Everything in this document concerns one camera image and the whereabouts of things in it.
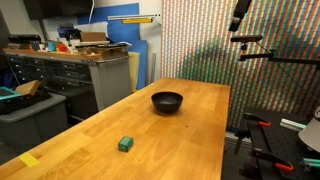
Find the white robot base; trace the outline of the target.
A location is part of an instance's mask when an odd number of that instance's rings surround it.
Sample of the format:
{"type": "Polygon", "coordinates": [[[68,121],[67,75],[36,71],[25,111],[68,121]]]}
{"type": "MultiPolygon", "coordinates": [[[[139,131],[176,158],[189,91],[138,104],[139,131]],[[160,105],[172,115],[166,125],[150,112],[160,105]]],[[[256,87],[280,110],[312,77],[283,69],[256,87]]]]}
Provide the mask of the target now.
{"type": "Polygon", "coordinates": [[[308,125],[298,133],[298,137],[305,145],[320,153],[320,106],[308,125]]]}

